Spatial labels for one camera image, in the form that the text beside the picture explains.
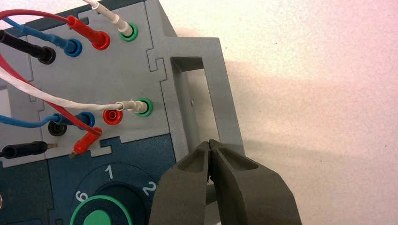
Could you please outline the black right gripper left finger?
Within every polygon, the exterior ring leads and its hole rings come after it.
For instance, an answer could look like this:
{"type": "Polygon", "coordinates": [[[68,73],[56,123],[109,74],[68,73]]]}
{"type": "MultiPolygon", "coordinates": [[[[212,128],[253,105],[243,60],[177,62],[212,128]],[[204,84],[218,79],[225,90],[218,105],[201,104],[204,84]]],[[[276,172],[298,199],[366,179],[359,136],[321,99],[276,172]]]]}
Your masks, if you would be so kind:
{"type": "Polygon", "coordinates": [[[209,143],[202,142],[159,180],[151,225],[203,225],[207,197],[209,143]]]}

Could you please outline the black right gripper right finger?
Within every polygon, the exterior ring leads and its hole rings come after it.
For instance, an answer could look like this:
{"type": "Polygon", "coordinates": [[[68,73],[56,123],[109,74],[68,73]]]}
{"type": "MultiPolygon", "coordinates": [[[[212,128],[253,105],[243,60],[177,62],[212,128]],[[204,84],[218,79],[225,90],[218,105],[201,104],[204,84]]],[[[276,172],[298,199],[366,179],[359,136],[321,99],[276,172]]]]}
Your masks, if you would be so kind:
{"type": "Polygon", "coordinates": [[[210,179],[223,225],[300,225],[293,193],[275,171],[209,141],[210,179]]]}

